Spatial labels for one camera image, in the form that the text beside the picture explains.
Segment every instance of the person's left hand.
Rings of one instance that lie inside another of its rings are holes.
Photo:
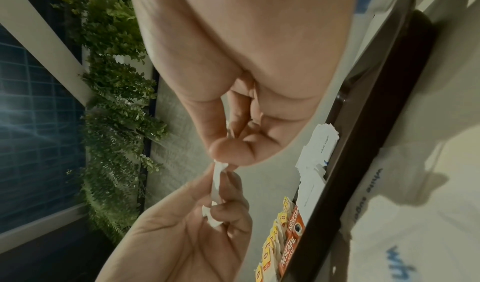
[[[240,177],[222,173],[225,203],[211,214],[224,224],[212,228],[202,216],[202,206],[212,203],[212,181],[213,166],[142,214],[97,281],[235,281],[252,236],[249,203]]]

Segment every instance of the person's right hand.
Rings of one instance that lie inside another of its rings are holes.
[[[356,0],[133,0],[148,54],[211,156],[247,166],[284,149],[315,113]],[[221,96],[228,94],[227,139]]]

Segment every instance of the hanging plant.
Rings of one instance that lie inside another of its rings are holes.
[[[143,154],[144,137],[158,141],[167,133],[166,124],[146,112],[155,81],[117,61],[146,56],[131,0],[62,0],[56,7],[81,18],[80,28],[68,29],[89,50],[82,79],[95,95],[83,117],[89,161],[78,174],[81,196],[94,226],[118,243],[139,216],[141,166],[160,169]]]

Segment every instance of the brown tray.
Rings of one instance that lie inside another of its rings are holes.
[[[340,216],[383,146],[428,60],[435,30],[416,0],[398,0],[389,18],[345,79],[327,123],[340,140],[327,181],[282,282],[315,281]]]

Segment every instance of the foliage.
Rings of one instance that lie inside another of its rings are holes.
[[[89,217],[118,243],[139,216],[137,198],[145,175],[141,166],[159,165],[143,154],[144,137],[160,140],[166,124],[145,110],[156,97],[155,82],[117,56],[142,60],[145,45],[131,0],[62,0],[57,8],[81,18],[81,28],[68,28],[89,49],[89,72],[82,79],[95,96],[83,117],[88,165],[79,172],[81,195]]]

